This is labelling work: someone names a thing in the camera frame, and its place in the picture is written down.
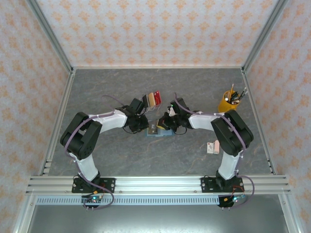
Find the wire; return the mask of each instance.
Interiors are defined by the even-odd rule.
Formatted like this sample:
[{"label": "wire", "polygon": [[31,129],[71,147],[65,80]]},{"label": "wire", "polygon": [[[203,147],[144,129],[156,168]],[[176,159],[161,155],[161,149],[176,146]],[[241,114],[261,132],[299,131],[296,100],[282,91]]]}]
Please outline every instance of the wire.
[{"label": "wire", "polygon": [[147,108],[145,108],[145,111],[143,113],[139,114],[139,116],[144,115],[146,111],[147,111]]},{"label": "wire", "polygon": [[128,132],[128,131],[126,131],[126,130],[125,130],[125,128],[124,128],[124,127],[122,127],[122,129],[123,129],[125,132],[129,133],[129,134],[136,134],[136,133],[138,133],[138,132],[135,132],[135,133]]},{"label": "wire", "polygon": [[245,190],[244,190],[244,188],[243,188],[242,186],[234,185],[234,186],[232,186],[232,187],[233,187],[233,191],[232,191],[230,197],[233,196],[233,194],[235,193],[236,188],[239,188],[239,189],[242,190],[242,192],[245,194]]},{"label": "wire", "polygon": [[110,205],[114,202],[115,197],[114,197],[113,193],[112,193],[110,190],[108,190],[108,189],[106,189],[106,188],[104,188],[104,187],[101,187],[101,186],[99,186],[99,185],[97,185],[97,184],[94,184],[94,183],[92,183],[91,181],[89,181],[89,180],[84,176],[84,174],[81,172],[81,170],[80,170],[80,168],[79,168],[79,166],[78,166],[78,163],[77,163],[77,161],[76,161],[76,158],[73,157],[73,156],[71,156],[71,155],[68,153],[67,149],[68,149],[68,146],[69,146],[70,142],[72,141],[73,137],[76,135],[76,133],[79,131],[79,129],[80,129],[82,126],[84,126],[84,125],[85,125],[86,123],[88,123],[90,120],[93,120],[93,119],[96,119],[96,118],[110,117],[110,116],[112,116],[112,115],[114,115],[114,112],[112,112],[112,113],[110,113],[110,114],[102,114],[102,115],[91,116],[91,117],[89,117],[88,119],[84,120],[84,121],[73,131],[73,133],[71,134],[71,136],[69,137],[69,139],[68,139],[68,141],[67,141],[67,143],[66,143],[66,145],[65,145],[65,155],[66,155],[66,156],[69,156],[70,158],[73,158],[73,159],[74,159],[74,163],[76,164],[76,166],[77,166],[77,168],[78,168],[79,175],[80,175],[87,183],[89,183],[90,185],[92,185],[92,186],[94,186],[94,187],[96,187],[96,188],[98,188],[98,189],[103,190],[104,192],[108,192],[108,193],[111,195],[111,197],[112,197],[112,201],[111,201],[109,204],[103,205],[103,206],[99,206],[99,207],[95,208],[95,210],[100,210],[100,209],[103,209],[103,208],[106,208],[106,207],[110,206]]},{"label": "wire", "polygon": [[250,198],[248,198],[248,199],[246,200],[246,202],[243,202],[241,205],[231,207],[231,209],[239,208],[239,207],[243,206],[244,204],[248,203],[248,202],[253,198],[254,193],[255,193],[255,184],[254,184],[253,180],[252,180],[250,177],[248,177],[248,176],[244,176],[244,175],[240,175],[240,176],[239,176],[239,175],[238,175],[238,167],[239,167],[239,164],[240,164],[240,162],[241,162],[241,158],[243,158],[243,155],[244,155],[244,153],[245,153],[245,151],[246,151],[246,146],[245,146],[245,143],[244,143],[244,141],[242,140],[242,138],[241,138],[239,132],[236,130],[236,128],[231,124],[231,122],[230,122],[227,118],[225,118],[225,117],[224,117],[223,115],[221,115],[221,114],[215,114],[215,116],[221,117],[222,119],[224,119],[224,121],[231,127],[231,129],[233,130],[233,132],[236,134],[236,136],[238,137],[239,141],[241,142],[241,144],[242,144],[242,146],[243,146],[243,151],[242,151],[241,154],[239,155],[239,159],[238,159],[237,165],[236,165],[236,167],[235,167],[235,175],[236,175],[237,178],[247,178],[247,179],[249,179],[249,181],[250,181],[251,184],[252,184],[253,191],[252,191],[252,194],[251,194]]},{"label": "wire", "polygon": [[178,101],[177,101],[177,94],[176,94],[176,92],[174,92],[174,94],[175,94],[175,102],[177,103],[177,105],[182,109],[182,110],[184,110],[184,111],[186,111],[186,112],[188,112],[188,113],[191,113],[191,114],[194,114],[194,115],[207,115],[207,116],[213,116],[213,114],[201,114],[201,113],[196,113],[196,112],[193,112],[193,111],[190,111],[190,110],[188,110],[187,108],[185,108],[185,107],[183,107]]},{"label": "wire", "polygon": [[82,198],[89,198],[89,197],[91,197],[92,195],[94,195],[94,193],[90,193],[90,194],[87,194],[87,195],[83,195],[83,196],[81,196]]},{"label": "wire", "polygon": [[173,131],[173,133],[176,134],[176,135],[184,135],[184,134],[187,132],[187,130],[188,130],[186,127],[185,127],[185,129],[186,129],[186,130],[185,130],[184,133],[176,133],[174,130],[172,130],[172,131]]},{"label": "wire", "polygon": [[125,104],[122,103],[120,100],[118,100],[117,98],[111,96],[111,95],[102,95],[101,99],[103,99],[103,97],[109,97],[109,98],[112,98],[114,99],[116,102],[118,102],[119,104],[121,104],[122,106],[124,106]]}]

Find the eraser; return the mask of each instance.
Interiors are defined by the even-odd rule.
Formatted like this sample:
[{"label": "eraser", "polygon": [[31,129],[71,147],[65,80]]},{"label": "eraser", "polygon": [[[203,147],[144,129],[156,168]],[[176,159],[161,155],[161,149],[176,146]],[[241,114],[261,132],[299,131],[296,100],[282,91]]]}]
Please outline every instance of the eraser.
[{"label": "eraser", "polygon": [[214,154],[219,154],[219,141],[216,140],[213,145],[214,145]]},{"label": "eraser", "polygon": [[207,153],[208,154],[213,154],[214,153],[214,144],[211,142],[207,143]]}]

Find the gray floor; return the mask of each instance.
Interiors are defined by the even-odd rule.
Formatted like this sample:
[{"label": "gray floor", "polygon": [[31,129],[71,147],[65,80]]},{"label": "gray floor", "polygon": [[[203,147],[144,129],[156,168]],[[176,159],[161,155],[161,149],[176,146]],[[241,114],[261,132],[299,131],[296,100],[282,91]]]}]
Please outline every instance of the gray floor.
[{"label": "gray floor", "polygon": [[216,205],[36,206],[28,233],[288,233],[277,195],[255,195],[241,208]]},{"label": "gray floor", "polygon": [[[101,95],[109,94],[129,104],[133,98],[160,91],[163,104],[148,119],[160,118],[173,93],[177,92],[191,110],[217,112],[217,106],[232,83],[244,88],[239,69],[93,69],[77,70],[62,122],[60,135],[77,112],[101,114],[110,109]],[[114,107],[117,102],[105,99]],[[254,134],[254,141],[240,165],[241,174],[270,173],[254,114],[248,96],[238,113]],[[112,129],[100,135],[93,157],[101,175],[213,175],[222,156],[207,154],[206,143],[216,140],[213,132],[188,130],[185,135],[146,137],[145,133],[127,134]],[[75,175],[75,165],[57,143],[49,175]]]}]

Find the yellow pen holder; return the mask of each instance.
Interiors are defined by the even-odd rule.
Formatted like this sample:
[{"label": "yellow pen holder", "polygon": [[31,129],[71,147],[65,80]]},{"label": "yellow pen holder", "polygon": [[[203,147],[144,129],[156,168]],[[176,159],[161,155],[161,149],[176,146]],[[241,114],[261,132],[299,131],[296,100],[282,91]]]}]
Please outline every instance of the yellow pen holder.
[{"label": "yellow pen holder", "polygon": [[227,101],[225,101],[225,98],[227,97],[228,93],[230,95],[230,91],[226,91],[224,93],[223,98],[220,101],[220,104],[218,105],[218,112],[220,112],[220,113],[225,113],[225,112],[229,111],[230,109],[237,110],[237,107],[241,103],[241,101],[240,101],[240,103],[238,103],[238,104],[230,104]]}]

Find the mounting plate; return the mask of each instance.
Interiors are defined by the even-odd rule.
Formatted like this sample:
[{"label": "mounting plate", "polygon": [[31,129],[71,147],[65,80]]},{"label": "mounting plate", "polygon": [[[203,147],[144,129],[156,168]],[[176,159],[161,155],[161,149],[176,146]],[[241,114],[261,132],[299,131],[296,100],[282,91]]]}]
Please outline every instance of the mounting plate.
[{"label": "mounting plate", "polygon": [[[104,187],[114,193],[116,186],[115,178],[100,178],[99,186]],[[77,177],[73,179],[72,193],[92,193],[93,187],[90,187],[84,180]]]},{"label": "mounting plate", "polygon": [[230,185],[224,186],[223,190],[216,183],[216,177],[202,177],[201,178],[201,189],[202,193],[222,193],[222,192],[233,192],[233,188],[235,188],[236,193],[243,192],[242,189],[235,186],[243,186],[242,178],[235,178],[232,180]]}]

